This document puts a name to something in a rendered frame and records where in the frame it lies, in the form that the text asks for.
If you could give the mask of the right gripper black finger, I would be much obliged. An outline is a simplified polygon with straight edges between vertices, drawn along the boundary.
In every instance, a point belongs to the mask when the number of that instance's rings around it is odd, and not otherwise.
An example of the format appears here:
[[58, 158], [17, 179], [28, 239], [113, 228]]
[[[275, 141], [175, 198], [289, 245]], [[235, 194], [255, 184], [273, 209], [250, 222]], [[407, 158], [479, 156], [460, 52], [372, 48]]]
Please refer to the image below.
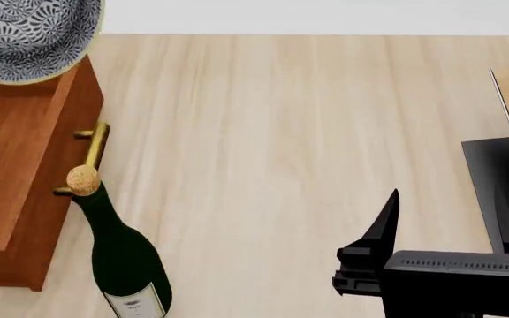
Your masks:
[[461, 142], [496, 254], [509, 254], [509, 137]]
[[364, 235], [337, 250], [340, 268], [332, 286], [339, 295], [382, 296], [380, 277], [393, 254], [398, 220], [399, 191], [394, 190]]

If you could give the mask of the brown wooden drawer cabinet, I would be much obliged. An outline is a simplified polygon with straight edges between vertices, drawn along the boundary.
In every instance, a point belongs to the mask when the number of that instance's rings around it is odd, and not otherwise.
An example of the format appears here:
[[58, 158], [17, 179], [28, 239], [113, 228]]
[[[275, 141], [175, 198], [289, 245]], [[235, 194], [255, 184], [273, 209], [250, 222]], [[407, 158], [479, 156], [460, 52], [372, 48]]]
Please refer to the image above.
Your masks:
[[88, 58], [54, 79], [0, 87], [0, 286], [40, 291], [68, 196], [53, 194], [83, 164], [103, 94]]

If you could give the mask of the dark green wine bottle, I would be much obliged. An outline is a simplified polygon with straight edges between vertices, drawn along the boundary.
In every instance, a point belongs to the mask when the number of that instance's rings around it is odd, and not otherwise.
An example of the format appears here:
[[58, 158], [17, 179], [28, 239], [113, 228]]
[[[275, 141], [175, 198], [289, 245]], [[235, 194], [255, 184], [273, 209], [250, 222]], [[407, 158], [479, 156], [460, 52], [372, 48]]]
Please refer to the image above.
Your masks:
[[104, 185], [72, 200], [90, 225], [94, 279], [116, 317], [165, 318], [172, 290], [152, 243], [122, 222]]

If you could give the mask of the tan bottle cork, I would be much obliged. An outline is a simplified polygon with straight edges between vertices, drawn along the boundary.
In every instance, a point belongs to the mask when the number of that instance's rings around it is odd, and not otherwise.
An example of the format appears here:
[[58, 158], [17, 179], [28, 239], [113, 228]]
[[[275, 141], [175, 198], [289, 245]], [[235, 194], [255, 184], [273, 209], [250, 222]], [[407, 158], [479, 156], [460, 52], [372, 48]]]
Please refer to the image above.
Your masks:
[[101, 179], [94, 166], [84, 164], [76, 166], [67, 174], [66, 184], [74, 195], [89, 196], [99, 189]]

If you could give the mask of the blue patterned ceramic plate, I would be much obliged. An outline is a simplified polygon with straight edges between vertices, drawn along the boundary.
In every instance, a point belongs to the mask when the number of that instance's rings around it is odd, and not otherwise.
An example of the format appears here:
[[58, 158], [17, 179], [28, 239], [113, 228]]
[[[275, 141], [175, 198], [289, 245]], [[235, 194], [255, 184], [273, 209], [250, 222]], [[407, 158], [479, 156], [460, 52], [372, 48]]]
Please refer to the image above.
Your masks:
[[0, 84], [61, 76], [101, 31], [105, 0], [0, 0]]

